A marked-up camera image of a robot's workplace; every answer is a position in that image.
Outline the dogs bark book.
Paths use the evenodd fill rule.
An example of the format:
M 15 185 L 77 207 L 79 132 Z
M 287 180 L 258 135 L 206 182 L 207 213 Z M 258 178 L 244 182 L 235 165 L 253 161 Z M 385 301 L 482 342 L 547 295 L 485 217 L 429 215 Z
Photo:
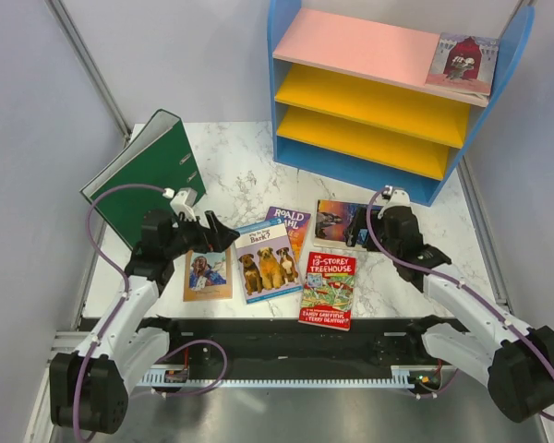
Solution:
M 248 305 L 302 290 L 293 248 L 282 218 L 236 229 L 235 255 Z

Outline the Roald Dahl Charlie book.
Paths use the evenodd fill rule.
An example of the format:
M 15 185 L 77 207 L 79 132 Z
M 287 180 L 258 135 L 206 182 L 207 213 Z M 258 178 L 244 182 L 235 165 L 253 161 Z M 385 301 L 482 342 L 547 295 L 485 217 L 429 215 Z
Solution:
M 301 252 L 305 243 L 311 214 L 299 210 L 291 210 L 270 206 L 265 220 L 280 218 L 283 220 L 290 240 L 296 261 L 300 260 Z

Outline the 13-Storey Treehouse book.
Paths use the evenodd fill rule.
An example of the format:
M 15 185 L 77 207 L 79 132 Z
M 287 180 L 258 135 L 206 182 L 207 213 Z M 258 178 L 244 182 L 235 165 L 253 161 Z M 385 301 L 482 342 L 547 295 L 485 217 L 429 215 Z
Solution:
M 354 302 L 356 259 L 310 252 L 298 321 L 349 331 Z

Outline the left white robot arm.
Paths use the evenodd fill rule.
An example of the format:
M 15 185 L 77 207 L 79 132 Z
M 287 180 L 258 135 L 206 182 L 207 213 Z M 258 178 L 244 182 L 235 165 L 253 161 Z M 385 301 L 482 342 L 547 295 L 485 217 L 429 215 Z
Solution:
M 150 210 L 122 272 L 113 302 L 71 353 L 50 363 L 50 408 L 54 425 L 76 433 L 113 434 L 122 424 L 129 396 L 159 360 L 173 363 L 184 341 L 172 332 L 140 322 L 174 274 L 174 261 L 188 252 L 223 252 L 239 238 L 213 211 L 206 225 L 167 210 Z

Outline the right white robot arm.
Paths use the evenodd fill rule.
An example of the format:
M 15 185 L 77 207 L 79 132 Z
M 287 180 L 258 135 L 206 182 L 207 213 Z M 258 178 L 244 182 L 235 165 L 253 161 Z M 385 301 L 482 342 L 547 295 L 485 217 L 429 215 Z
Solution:
M 466 328 L 460 332 L 434 316 L 419 320 L 404 340 L 411 361 L 422 364 L 433 357 L 453 365 L 485 386 L 515 423 L 547 415 L 554 405 L 554 330 L 535 329 L 480 295 L 445 253 L 424 242 L 409 204 L 359 208 L 345 241 L 386 255 L 403 280 Z

